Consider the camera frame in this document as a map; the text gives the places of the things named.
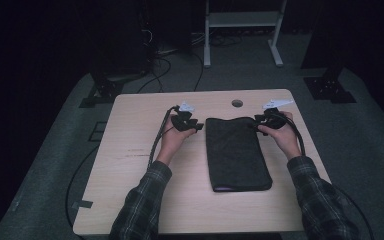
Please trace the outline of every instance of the wooden table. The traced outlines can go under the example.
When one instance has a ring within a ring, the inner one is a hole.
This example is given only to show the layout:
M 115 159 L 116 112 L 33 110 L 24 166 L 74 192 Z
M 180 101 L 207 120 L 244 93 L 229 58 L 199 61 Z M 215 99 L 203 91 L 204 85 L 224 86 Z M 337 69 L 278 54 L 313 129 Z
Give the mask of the wooden table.
M 233 100 L 242 107 L 234 107 Z M 193 118 L 232 119 L 262 114 L 271 99 L 293 99 L 288 90 L 132 94 L 117 97 L 90 174 L 74 232 L 108 234 L 130 189 L 146 171 L 149 153 L 166 110 L 182 101 L 195 107 Z M 329 181 L 320 156 L 295 103 L 279 107 L 294 121 L 322 178 Z M 258 134 L 273 186 L 263 192 L 215 193 L 211 189 L 205 126 L 189 137 L 170 164 L 173 177 L 164 193 L 160 233 L 301 231 L 301 211 L 286 167 L 287 160 L 271 137 Z

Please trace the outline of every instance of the person's right hand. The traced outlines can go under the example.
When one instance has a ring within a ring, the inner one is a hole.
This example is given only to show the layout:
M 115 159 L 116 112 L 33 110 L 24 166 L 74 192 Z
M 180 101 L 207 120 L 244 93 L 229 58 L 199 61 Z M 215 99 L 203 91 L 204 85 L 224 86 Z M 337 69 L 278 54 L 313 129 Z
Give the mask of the person's right hand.
M 286 117 L 292 120 L 292 114 L 289 112 L 282 112 Z M 279 129 L 272 129 L 267 126 L 259 125 L 258 130 L 267 133 L 276 141 L 277 146 L 283 151 L 288 160 L 294 157 L 301 156 L 301 150 L 298 147 L 297 137 L 289 124 Z
M 173 115 L 170 115 L 164 126 L 161 149 L 157 156 L 157 160 L 165 163 L 167 166 L 170 164 L 174 154 L 182 146 L 183 141 L 197 132 L 195 129 L 189 129 L 183 132 L 178 131 L 171 122 L 172 116 Z

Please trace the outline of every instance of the folded black cloth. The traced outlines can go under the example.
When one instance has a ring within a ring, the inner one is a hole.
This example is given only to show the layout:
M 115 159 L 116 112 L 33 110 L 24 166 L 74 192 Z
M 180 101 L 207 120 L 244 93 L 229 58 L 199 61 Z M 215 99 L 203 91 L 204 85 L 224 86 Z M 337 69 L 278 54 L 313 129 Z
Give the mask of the folded black cloth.
M 206 120 L 206 147 L 214 192 L 264 191 L 272 186 L 249 117 Z

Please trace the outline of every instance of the plaid shirt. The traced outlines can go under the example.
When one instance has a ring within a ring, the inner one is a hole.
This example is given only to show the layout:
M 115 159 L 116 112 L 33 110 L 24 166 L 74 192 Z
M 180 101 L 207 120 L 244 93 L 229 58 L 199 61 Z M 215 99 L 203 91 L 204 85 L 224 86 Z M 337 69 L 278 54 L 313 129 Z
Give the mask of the plaid shirt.
M 320 178 L 310 158 L 293 158 L 288 169 L 308 239 L 360 239 L 358 228 L 345 216 L 335 189 Z
M 360 239 L 357 227 L 346 218 L 335 189 L 319 177 L 310 158 L 291 159 L 288 169 L 308 239 Z M 165 164 L 155 161 L 151 165 L 139 185 L 127 195 L 110 240 L 157 239 L 161 199 L 171 175 Z

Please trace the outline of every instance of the gray carpet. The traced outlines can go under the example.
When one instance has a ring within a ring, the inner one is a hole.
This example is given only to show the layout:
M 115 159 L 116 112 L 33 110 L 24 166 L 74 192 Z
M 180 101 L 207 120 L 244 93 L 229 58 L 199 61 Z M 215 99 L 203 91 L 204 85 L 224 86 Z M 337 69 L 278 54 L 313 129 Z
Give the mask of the gray carpet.
M 384 113 L 362 80 L 348 70 L 342 72 L 339 80 L 357 103 L 332 104 L 313 100 L 303 77 L 318 76 L 323 69 L 300 70 L 310 35 L 282 34 L 279 37 L 279 52 L 285 63 L 282 68 L 274 65 L 267 39 L 267 36 L 245 37 L 238 45 L 212 48 L 212 66 L 204 69 L 197 91 L 289 89 L 332 182 L 358 203 L 375 238 L 384 239 Z M 202 57 L 203 48 L 195 48 L 195 52 Z M 201 71 L 198 58 L 175 54 L 165 59 L 171 62 L 171 69 L 160 78 L 163 91 L 193 91 Z M 166 62 L 155 61 L 157 75 L 166 69 Z M 126 84 L 123 94 L 136 93 L 152 78 L 150 74 Z M 68 97 L 0 224 L 0 239 L 78 239 L 65 216 L 66 190 L 77 167 L 98 145 L 89 141 L 95 124 L 107 121 L 112 107 L 111 104 L 99 104 L 94 108 L 79 108 L 92 85 L 91 77 L 86 75 Z M 142 92 L 158 92 L 159 89 L 158 83 L 152 82 Z M 76 216 L 75 203 L 81 200 L 95 154 L 96 151 L 86 158 L 69 192 L 71 222 Z M 367 228 L 356 208 L 345 203 L 345 209 L 367 239 Z M 302 232 L 281 235 L 284 240 L 306 239 Z M 105 239 L 105 236 L 87 236 L 85 239 Z M 244 235 L 238 239 L 258 238 Z

